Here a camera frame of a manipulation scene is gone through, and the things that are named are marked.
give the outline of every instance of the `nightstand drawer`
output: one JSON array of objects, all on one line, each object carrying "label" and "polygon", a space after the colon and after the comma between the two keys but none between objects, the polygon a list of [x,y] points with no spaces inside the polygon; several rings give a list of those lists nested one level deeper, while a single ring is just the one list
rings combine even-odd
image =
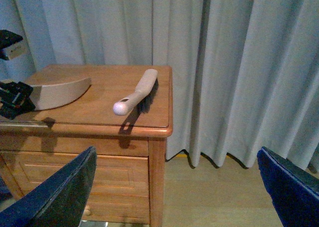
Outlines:
[{"label": "nightstand drawer", "polygon": [[[77,156],[13,151],[0,155],[25,195]],[[98,155],[91,193],[148,197],[148,159]]]},{"label": "nightstand drawer", "polygon": [[148,197],[90,195],[83,219],[148,224],[149,207]]},{"label": "nightstand drawer", "polygon": [[0,138],[0,148],[6,151],[81,153],[90,146],[96,147],[98,155],[142,157],[149,155],[148,140],[145,138],[75,138],[20,135],[2,135]]}]

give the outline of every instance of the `scrub brush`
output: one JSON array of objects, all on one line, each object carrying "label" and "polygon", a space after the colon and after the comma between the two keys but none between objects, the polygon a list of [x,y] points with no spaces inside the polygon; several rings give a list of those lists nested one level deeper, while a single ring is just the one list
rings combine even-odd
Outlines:
[{"label": "scrub brush", "polygon": [[135,92],[119,100],[113,106],[113,112],[125,116],[137,106],[138,113],[147,113],[158,89],[158,71],[148,69],[135,87]]}]

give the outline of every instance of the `floor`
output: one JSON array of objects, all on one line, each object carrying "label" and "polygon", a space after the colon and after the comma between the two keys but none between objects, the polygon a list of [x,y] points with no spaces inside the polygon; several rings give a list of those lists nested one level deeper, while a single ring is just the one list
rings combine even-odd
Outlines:
[{"label": "floor", "polygon": [[[14,203],[2,197],[0,211]],[[147,227],[82,222],[80,227]],[[232,158],[215,168],[201,157],[197,168],[185,155],[165,164],[163,227],[281,227],[258,166],[244,169]]]}]

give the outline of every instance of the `wooden tabletop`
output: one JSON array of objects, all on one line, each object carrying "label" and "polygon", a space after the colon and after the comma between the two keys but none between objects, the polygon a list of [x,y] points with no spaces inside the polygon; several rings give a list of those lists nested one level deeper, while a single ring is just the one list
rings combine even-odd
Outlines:
[{"label": "wooden tabletop", "polygon": [[[158,71],[159,88],[150,111],[113,113],[115,102],[134,92],[143,73]],[[0,118],[6,132],[167,137],[172,133],[172,71],[169,66],[49,65],[25,82],[48,85],[91,77],[92,85],[76,101],[55,109]]]}]

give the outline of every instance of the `black object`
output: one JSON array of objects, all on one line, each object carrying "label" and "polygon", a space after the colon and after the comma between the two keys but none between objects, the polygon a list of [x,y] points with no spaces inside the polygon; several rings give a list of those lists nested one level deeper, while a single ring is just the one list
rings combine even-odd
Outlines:
[{"label": "black object", "polygon": [[96,150],[89,147],[0,213],[0,227],[77,227],[93,184]]},{"label": "black object", "polygon": [[0,58],[11,60],[25,52],[23,37],[8,30],[0,30]]},{"label": "black object", "polygon": [[258,165],[284,227],[319,226],[319,180],[263,147]]},{"label": "black object", "polygon": [[30,100],[33,87],[23,82],[0,82],[0,97],[3,104],[0,115],[12,120],[16,116],[33,111],[35,105]]}]

